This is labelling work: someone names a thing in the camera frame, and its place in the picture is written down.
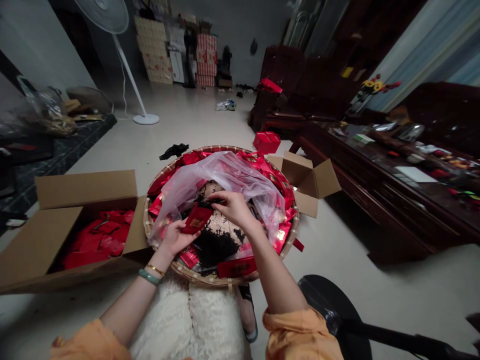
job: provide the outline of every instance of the sandal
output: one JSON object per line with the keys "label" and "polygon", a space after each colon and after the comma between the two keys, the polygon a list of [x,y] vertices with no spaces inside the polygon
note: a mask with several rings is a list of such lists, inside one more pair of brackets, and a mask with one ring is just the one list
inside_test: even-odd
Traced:
{"label": "sandal", "polygon": [[[238,285],[238,290],[240,291],[241,298],[244,300],[248,300],[251,303],[251,307],[253,308],[253,315],[255,316],[255,306],[254,302],[252,300],[252,294],[250,293],[250,285]],[[245,337],[246,340],[251,344],[257,340],[259,336],[259,327],[257,326],[257,318],[255,318],[255,331],[252,333],[247,333],[245,329],[243,329],[245,332]]]}

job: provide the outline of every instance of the black chair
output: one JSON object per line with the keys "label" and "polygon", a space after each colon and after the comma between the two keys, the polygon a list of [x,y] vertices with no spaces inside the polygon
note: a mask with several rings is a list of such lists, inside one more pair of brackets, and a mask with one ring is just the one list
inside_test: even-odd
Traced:
{"label": "black chair", "polygon": [[366,324],[349,298],[330,280],[306,275],[298,282],[308,304],[323,315],[328,330],[340,345],[345,360],[370,360],[370,340],[405,350],[430,360],[470,360],[480,357],[457,351],[445,342],[421,335]]}

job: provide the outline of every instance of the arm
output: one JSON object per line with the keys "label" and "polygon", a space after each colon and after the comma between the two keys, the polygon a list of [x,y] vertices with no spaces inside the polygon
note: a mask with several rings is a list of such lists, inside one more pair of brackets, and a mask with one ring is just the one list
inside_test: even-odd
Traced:
{"label": "arm", "polygon": [[284,314],[309,309],[294,278],[265,236],[262,225],[249,211],[243,195],[218,191],[209,198],[223,200],[223,204],[213,203],[212,206],[240,227],[250,240],[270,313]]}
{"label": "arm", "polygon": [[[177,253],[190,245],[200,235],[200,231],[193,235],[183,234],[181,230],[184,227],[185,221],[181,220],[168,226],[163,242],[149,264],[164,273],[167,272]],[[145,267],[145,270],[156,278],[161,277],[158,272],[150,267]],[[122,345],[128,346],[132,340],[156,290],[155,285],[143,277],[137,276],[123,294],[100,317],[103,325],[113,332]]]}

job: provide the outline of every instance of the fan base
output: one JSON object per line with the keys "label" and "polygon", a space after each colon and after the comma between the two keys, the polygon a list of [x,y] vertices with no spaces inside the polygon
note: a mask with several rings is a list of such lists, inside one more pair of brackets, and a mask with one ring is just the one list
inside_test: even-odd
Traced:
{"label": "fan base", "polygon": [[152,125],[158,123],[160,118],[153,114],[147,114],[146,116],[136,115],[133,117],[133,121],[140,125]]}

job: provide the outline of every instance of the foot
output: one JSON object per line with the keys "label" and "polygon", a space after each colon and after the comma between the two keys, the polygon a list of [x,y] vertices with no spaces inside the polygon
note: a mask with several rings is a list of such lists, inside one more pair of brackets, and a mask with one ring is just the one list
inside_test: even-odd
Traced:
{"label": "foot", "polygon": [[234,286],[234,291],[240,311],[241,325],[247,341],[251,344],[257,340],[259,330],[257,320],[255,319],[254,303],[252,301],[252,294],[250,293],[250,286],[248,284]]}

